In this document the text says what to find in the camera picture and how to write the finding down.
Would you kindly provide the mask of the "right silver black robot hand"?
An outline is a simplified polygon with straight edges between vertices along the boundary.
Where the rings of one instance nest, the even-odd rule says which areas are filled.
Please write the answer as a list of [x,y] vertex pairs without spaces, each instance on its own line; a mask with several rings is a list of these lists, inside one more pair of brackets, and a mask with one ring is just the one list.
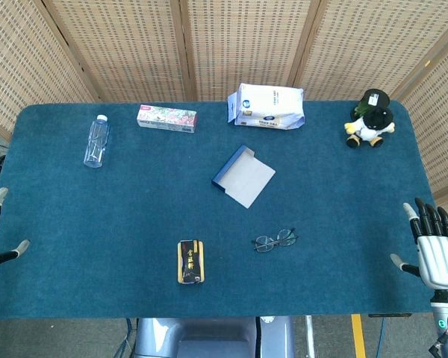
[[433,207],[420,198],[414,199],[417,209],[403,204],[408,216],[419,260],[418,266],[390,254],[393,264],[403,272],[419,277],[425,286],[448,290],[448,213],[443,207]]

